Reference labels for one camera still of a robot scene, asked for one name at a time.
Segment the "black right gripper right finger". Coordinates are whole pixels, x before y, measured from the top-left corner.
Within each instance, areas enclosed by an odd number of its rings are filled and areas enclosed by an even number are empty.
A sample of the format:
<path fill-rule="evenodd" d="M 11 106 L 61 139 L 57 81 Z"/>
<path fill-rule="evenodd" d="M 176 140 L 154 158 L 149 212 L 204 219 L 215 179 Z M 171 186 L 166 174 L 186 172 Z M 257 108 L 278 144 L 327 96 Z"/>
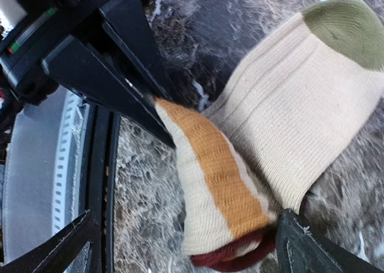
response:
<path fill-rule="evenodd" d="M 370 263 L 333 243 L 291 209 L 278 222 L 276 252 L 280 272 L 381 272 Z"/>

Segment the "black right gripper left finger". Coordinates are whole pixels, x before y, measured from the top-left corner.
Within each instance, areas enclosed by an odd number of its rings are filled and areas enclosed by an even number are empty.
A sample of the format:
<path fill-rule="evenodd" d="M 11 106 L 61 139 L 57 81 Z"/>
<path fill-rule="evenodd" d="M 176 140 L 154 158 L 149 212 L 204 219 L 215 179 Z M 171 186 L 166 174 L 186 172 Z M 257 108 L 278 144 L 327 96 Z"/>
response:
<path fill-rule="evenodd" d="M 64 272 L 86 244 L 85 269 L 97 272 L 101 231 L 95 214 L 86 210 L 37 248 L 4 265 L 1 272 Z"/>

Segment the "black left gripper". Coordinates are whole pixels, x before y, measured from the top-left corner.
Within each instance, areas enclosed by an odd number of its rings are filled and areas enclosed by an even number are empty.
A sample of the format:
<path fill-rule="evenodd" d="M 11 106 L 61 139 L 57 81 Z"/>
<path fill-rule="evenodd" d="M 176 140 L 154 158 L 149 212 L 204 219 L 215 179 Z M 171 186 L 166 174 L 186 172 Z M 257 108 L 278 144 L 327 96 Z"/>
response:
<path fill-rule="evenodd" d="M 144 7 L 149 0 L 1 0 L 1 89 L 39 105 L 63 86 L 168 146 L 154 97 L 177 99 Z"/>

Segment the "beige striped sock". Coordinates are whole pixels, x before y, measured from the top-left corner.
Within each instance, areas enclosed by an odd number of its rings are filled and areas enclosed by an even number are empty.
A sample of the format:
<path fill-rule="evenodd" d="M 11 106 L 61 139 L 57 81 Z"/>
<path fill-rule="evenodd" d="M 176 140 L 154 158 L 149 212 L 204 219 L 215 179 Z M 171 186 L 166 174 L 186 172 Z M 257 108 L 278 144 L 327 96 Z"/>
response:
<path fill-rule="evenodd" d="M 268 255 L 281 210 L 299 212 L 382 94 L 382 22 L 361 1 L 330 0 L 251 49 L 204 112 L 154 98 L 176 146 L 192 264 L 236 272 Z"/>

